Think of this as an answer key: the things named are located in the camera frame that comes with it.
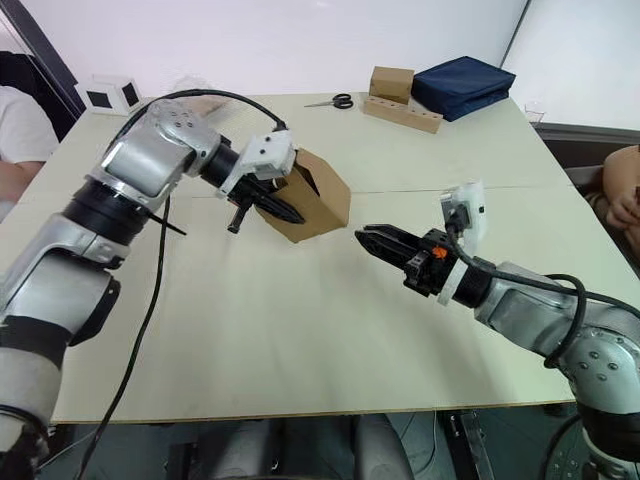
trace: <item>gray floor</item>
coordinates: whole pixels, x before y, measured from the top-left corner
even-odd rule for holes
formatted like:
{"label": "gray floor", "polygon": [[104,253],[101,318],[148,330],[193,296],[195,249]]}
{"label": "gray floor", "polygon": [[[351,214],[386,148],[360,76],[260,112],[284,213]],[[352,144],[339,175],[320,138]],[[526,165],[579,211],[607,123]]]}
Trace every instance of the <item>gray floor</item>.
{"label": "gray floor", "polygon": [[[566,417],[548,416],[541,407],[477,412],[495,479],[536,479],[547,442]],[[573,413],[573,407],[566,412],[570,413]],[[389,415],[389,419],[402,438],[417,480],[456,478],[439,424],[436,425],[436,454],[433,462],[425,468],[433,448],[433,413],[398,413]],[[286,472],[315,478],[353,478],[350,425],[350,418],[346,416],[288,419],[285,442],[289,447],[282,458]],[[74,439],[82,438],[93,428],[78,426]],[[170,445],[193,442],[199,435],[216,428],[226,428],[225,423],[112,425],[96,450],[87,480],[162,480]],[[84,446],[81,444],[60,456],[44,468],[38,478],[71,480]],[[556,450],[547,478],[579,478],[578,468],[585,458],[584,441],[579,435],[579,428],[574,428]]]}
{"label": "gray floor", "polygon": [[[446,440],[436,425],[437,451],[425,470],[433,448],[431,412],[389,415],[392,425],[402,437],[417,480],[454,478],[453,465]],[[202,433],[222,428],[222,423],[189,423],[170,426],[112,425],[95,452],[87,480],[161,480],[169,446],[195,441]],[[93,426],[76,428],[74,440],[93,430]],[[293,418],[286,421],[286,443],[289,449],[285,468],[288,473],[328,479],[353,478],[353,456],[349,446],[349,417]],[[45,467],[42,480],[72,479],[85,444],[60,456]]]}

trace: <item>orange component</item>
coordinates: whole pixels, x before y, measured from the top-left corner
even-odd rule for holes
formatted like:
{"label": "orange component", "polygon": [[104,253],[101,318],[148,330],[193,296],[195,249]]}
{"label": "orange component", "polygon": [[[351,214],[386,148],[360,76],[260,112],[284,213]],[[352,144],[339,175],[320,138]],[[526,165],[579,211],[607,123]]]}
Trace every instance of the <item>orange component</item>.
{"label": "orange component", "polygon": [[440,260],[447,258],[447,255],[449,254],[447,249],[442,247],[433,247],[431,249],[431,253],[433,253],[434,257],[439,258]]}

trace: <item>person's hand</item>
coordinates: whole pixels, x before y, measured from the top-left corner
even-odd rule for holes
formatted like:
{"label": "person's hand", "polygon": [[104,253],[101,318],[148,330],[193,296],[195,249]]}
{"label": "person's hand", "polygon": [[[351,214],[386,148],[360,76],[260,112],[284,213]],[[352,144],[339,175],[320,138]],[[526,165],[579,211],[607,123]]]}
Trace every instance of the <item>person's hand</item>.
{"label": "person's hand", "polygon": [[611,202],[607,212],[607,223],[621,230],[629,226],[640,226],[640,205],[636,198],[636,187],[622,193]]}

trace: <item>small cardboard box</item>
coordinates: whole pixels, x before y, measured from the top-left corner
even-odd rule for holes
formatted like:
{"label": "small cardboard box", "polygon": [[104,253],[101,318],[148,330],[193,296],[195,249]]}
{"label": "small cardboard box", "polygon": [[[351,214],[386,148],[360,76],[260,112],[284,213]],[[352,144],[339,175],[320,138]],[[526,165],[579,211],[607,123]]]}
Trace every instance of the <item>small cardboard box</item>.
{"label": "small cardboard box", "polygon": [[346,227],[349,223],[351,190],[320,157],[299,149],[293,170],[277,183],[281,188],[274,196],[294,207],[305,223],[296,225],[257,210],[269,225],[293,243]]}
{"label": "small cardboard box", "polygon": [[411,98],[413,70],[375,67],[371,75],[369,95],[407,105]]}

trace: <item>scissors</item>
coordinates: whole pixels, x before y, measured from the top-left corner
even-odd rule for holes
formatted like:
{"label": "scissors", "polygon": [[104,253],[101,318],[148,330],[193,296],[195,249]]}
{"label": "scissors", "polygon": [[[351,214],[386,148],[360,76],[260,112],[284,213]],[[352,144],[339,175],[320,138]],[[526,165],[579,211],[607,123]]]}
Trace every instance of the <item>scissors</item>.
{"label": "scissors", "polygon": [[333,105],[340,110],[353,107],[353,100],[348,93],[339,93],[328,102],[314,103],[312,105],[305,105],[305,107],[324,107],[326,105]]}

